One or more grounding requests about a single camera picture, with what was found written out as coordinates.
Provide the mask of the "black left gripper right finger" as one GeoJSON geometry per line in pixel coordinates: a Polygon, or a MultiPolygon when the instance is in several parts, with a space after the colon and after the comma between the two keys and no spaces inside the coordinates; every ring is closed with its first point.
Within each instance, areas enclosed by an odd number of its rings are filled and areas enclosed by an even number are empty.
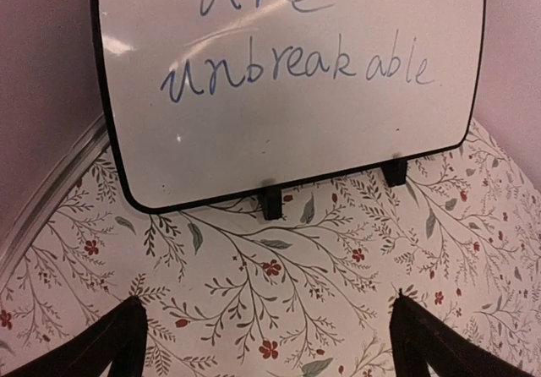
{"type": "Polygon", "coordinates": [[[390,320],[397,376],[527,376],[528,373],[472,344],[409,296],[398,293],[390,320]]]}

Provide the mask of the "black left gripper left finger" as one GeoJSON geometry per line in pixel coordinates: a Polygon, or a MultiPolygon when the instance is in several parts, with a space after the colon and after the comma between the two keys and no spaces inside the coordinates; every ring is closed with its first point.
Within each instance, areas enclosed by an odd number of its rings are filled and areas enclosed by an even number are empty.
{"type": "Polygon", "coordinates": [[[62,346],[18,367],[9,376],[141,376],[147,314],[131,296],[62,346]]]}

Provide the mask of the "white whiteboard black frame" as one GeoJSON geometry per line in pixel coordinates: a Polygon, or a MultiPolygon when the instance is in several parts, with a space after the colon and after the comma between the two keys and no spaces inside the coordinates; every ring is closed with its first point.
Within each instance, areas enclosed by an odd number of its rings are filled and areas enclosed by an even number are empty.
{"type": "Polygon", "coordinates": [[[459,147],[486,0],[90,0],[125,199],[185,210],[459,147]]]}

